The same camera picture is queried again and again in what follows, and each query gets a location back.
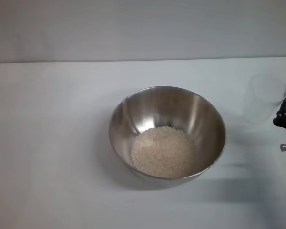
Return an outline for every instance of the clear plastic cup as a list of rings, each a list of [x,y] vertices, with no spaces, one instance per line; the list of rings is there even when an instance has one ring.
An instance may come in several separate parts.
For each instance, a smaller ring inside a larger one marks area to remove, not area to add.
[[[249,123],[264,123],[286,97],[286,86],[270,75],[251,77],[244,96],[243,116]]]

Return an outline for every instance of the uncooked rice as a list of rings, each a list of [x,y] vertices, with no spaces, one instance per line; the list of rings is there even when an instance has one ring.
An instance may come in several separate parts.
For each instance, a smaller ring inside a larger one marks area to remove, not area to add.
[[[196,147],[182,130],[168,126],[151,128],[136,137],[131,158],[134,166],[146,174],[164,178],[185,177],[193,173]]]

